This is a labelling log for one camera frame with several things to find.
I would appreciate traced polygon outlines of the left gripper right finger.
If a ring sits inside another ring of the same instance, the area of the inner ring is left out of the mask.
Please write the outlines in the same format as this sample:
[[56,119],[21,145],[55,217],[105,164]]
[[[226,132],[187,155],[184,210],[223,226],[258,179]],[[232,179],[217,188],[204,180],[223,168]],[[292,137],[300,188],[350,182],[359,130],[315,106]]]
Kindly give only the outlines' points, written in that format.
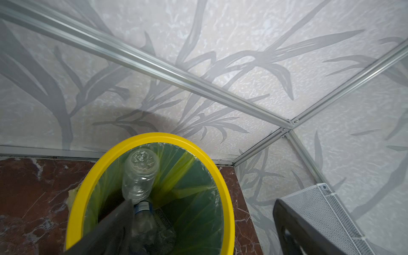
[[285,255],[349,254],[349,235],[323,198],[277,199],[273,217]]

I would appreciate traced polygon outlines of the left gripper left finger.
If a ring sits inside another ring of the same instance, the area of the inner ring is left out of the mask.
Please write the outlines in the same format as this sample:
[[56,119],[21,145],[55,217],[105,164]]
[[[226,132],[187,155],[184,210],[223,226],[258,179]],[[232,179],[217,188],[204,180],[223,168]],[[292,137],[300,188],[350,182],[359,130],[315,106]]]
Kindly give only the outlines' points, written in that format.
[[133,205],[127,200],[106,216],[96,228],[67,249],[65,255],[128,255]]

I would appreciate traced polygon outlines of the clear ribbed bottle white cap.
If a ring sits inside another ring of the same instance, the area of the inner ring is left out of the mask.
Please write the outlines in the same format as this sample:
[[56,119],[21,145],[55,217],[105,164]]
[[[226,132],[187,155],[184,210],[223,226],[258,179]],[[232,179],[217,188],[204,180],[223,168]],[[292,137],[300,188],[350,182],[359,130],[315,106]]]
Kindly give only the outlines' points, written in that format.
[[147,199],[159,172],[160,160],[150,149],[132,151],[124,163],[122,195],[133,205]]

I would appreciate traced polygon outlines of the blue-cap water bottle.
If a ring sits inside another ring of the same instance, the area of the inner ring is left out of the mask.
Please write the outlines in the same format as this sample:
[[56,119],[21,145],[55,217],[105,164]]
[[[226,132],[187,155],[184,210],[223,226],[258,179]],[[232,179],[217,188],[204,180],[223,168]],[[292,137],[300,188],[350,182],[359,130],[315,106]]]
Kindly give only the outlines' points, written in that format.
[[169,255],[175,248],[176,231],[164,212],[149,201],[134,206],[129,254]]

